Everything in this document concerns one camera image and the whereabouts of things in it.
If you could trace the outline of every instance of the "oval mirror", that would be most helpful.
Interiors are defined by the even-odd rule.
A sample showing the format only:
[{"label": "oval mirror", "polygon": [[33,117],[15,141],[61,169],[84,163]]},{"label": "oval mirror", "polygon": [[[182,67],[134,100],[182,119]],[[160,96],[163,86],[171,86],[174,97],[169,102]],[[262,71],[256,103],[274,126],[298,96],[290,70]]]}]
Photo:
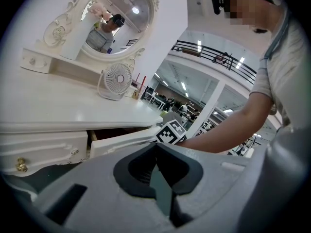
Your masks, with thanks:
[{"label": "oval mirror", "polygon": [[150,23],[149,0],[90,0],[81,20],[88,19],[86,15],[95,3],[110,13],[110,19],[99,18],[87,37],[86,43],[97,52],[114,54],[128,49],[139,41]]}]

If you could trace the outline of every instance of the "ornate mirror frame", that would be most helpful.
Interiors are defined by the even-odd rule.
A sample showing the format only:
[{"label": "ornate mirror frame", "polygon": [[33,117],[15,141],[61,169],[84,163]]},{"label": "ornate mirror frame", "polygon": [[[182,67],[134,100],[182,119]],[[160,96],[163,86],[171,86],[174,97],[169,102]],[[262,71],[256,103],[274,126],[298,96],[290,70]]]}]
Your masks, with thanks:
[{"label": "ornate mirror frame", "polygon": [[[71,30],[81,21],[81,15],[90,0],[72,0],[68,3],[67,10],[59,15],[46,28],[43,41],[37,41],[35,48],[47,51],[52,55],[58,55],[66,37]],[[133,72],[135,59],[143,54],[144,46],[149,39],[153,29],[154,21],[158,12],[159,0],[147,0],[151,6],[151,15],[149,25],[141,38],[126,50],[114,54],[104,54],[93,50],[86,43],[80,50],[75,62],[80,62],[83,66],[86,64],[88,69],[100,73],[115,63],[127,64]]]}]

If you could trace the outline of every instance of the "small desk fan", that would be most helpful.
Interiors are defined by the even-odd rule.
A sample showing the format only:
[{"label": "small desk fan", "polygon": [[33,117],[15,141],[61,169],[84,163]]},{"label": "small desk fan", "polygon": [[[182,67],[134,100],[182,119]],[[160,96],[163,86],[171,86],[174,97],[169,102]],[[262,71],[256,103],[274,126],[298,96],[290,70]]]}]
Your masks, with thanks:
[{"label": "small desk fan", "polygon": [[[100,89],[102,79],[104,88]],[[113,64],[102,71],[97,84],[98,94],[106,99],[120,100],[132,83],[132,73],[126,64]]]}]

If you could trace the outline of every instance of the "railing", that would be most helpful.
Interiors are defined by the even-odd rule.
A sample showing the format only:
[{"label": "railing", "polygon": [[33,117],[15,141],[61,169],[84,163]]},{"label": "railing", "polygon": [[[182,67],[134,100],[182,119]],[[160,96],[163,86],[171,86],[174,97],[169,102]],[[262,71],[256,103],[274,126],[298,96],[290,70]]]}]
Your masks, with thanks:
[{"label": "railing", "polygon": [[137,42],[137,39],[129,40],[128,43],[126,44],[126,46],[131,46],[131,45],[133,45],[135,42]]},{"label": "railing", "polygon": [[176,44],[172,47],[171,50],[177,52],[180,51],[197,56],[199,58],[208,59],[225,67],[229,71],[235,72],[242,78],[249,81],[251,84],[254,84],[255,82],[256,72],[252,68],[244,63],[240,63],[239,60],[224,52],[209,48],[207,46],[197,45],[195,43],[180,40],[177,40]]}]

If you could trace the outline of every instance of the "drawer knob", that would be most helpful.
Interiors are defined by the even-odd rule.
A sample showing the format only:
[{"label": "drawer knob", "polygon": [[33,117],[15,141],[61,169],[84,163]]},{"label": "drawer knob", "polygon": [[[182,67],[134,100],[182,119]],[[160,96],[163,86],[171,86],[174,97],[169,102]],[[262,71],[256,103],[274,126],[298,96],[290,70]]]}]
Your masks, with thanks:
[{"label": "drawer knob", "polygon": [[16,169],[20,172],[27,172],[28,168],[25,165],[25,159],[24,158],[18,158],[17,159],[17,165]]}]

